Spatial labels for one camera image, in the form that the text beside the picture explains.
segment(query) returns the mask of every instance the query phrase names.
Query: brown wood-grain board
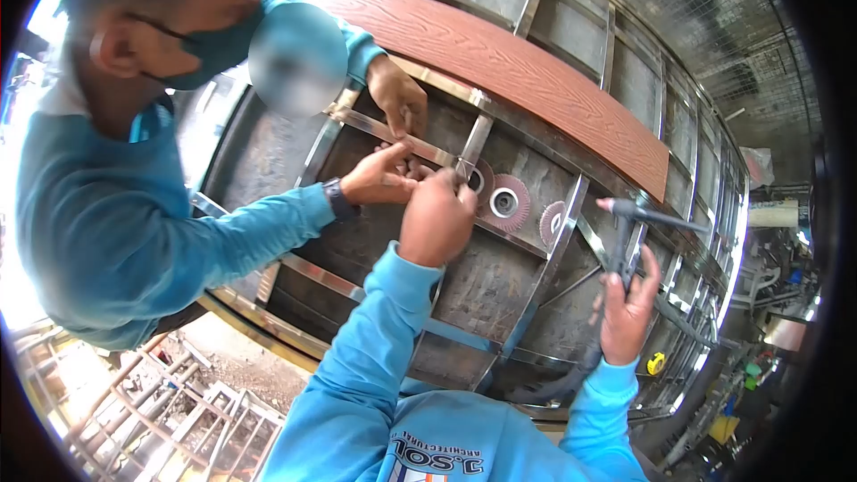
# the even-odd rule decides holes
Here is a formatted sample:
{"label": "brown wood-grain board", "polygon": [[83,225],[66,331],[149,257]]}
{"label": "brown wood-grain board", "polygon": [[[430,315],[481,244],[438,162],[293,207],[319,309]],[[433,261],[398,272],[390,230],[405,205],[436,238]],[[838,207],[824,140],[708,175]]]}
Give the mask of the brown wood-grain board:
{"label": "brown wood-grain board", "polygon": [[381,47],[533,112],[663,201],[670,153],[609,94],[565,62],[434,0],[307,0],[371,32]]}

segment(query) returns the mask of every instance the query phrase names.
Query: light blue hoodie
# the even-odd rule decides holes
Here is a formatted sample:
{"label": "light blue hoodie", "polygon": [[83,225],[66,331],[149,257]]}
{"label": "light blue hoodie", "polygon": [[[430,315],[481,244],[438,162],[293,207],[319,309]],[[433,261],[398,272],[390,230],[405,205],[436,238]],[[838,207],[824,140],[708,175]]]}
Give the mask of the light blue hoodie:
{"label": "light blue hoodie", "polygon": [[[262,0],[262,7],[270,13],[295,1]],[[368,32],[338,23],[348,73],[366,84],[370,61],[383,51]],[[334,220],[320,185],[195,220],[170,112],[152,104],[130,136],[143,141],[117,142],[92,127],[66,64],[30,119],[21,153],[21,263],[48,316],[91,344],[136,348],[205,287],[251,273]]]}
{"label": "light blue hoodie", "polygon": [[634,368],[603,359],[553,445],[521,412],[466,391],[399,399],[440,270],[401,259],[374,266],[366,298],[295,399],[262,474],[268,482],[645,480],[627,437]]}

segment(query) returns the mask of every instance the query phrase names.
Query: face mask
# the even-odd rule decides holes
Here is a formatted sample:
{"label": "face mask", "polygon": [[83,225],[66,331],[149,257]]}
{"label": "face mask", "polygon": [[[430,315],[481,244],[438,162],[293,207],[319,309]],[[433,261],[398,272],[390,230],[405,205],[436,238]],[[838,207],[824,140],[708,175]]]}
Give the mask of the face mask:
{"label": "face mask", "polygon": [[168,88],[188,91],[196,90],[211,80],[214,75],[235,67],[247,59],[250,41],[253,39],[256,28],[265,17],[265,12],[262,5],[259,5],[251,16],[232,26],[219,30],[200,30],[189,34],[170,30],[160,22],[136,13],[129,13],[128,16],[160,30],[167,36],[182,40],[182,49],[200,59],[198,69],[181,75],[156,77],[143,72],[147,77],[163,83]]}

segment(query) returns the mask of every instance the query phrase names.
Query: plastic bag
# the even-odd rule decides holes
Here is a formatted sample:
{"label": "plastic bag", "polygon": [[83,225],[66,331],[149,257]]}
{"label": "plastic bag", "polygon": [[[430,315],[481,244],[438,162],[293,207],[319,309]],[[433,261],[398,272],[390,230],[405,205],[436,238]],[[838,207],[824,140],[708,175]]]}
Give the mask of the plastic bag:
{"label": "plastic bag", "polygon": [[774,182],[774,165],[770,159],[770,149],[766,147],[742,147],[741,155],[750,170],[750,190],[769,187]]}

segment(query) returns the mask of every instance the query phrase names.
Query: ear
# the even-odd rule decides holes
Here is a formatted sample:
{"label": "ear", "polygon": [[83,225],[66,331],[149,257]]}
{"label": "ear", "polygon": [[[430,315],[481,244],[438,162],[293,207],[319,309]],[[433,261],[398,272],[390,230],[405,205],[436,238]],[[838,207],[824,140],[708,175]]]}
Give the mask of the ear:
{"label": "ear", "polygon": [[131,79],[140,74],[141,65],[135,41],[140,37],[140,23],[118,12],[104,12],[96,19],[89,56],[98,69]]}

